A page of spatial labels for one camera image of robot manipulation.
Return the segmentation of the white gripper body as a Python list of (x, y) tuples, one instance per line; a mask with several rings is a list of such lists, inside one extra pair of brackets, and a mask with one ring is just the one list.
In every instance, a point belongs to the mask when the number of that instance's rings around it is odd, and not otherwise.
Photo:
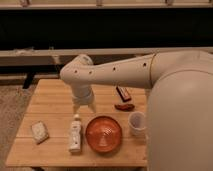
[(90, 105), (94, 102), (94, 93), (90, 85), (72, 85), (71, 89), (75, 105)]

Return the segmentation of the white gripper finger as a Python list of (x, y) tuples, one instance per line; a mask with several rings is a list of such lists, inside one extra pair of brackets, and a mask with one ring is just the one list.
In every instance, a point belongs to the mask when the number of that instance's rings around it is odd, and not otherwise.
[(96, 105), (95, 105), (95, 103), (90, 103), (90, 104), (88, 105), (88, 107), (91, 109), (91, 111), (92, 111), (93, 113), (96, 113)]
[(80, 105), (73, 105), (73, 113), (74, 114), (77, 114), (78, 113), (78, 110), (79, 110), (79, 108), (80, 108)]

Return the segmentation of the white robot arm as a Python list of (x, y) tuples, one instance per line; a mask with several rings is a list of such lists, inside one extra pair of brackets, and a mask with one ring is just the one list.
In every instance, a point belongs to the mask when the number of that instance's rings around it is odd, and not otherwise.
[(149, 171), (213, 171), (213, 54), (155, 53), (95, 65), (79, 55), (60, 71), (74, 100), (93, 96), (93, 84), (144, 88)]

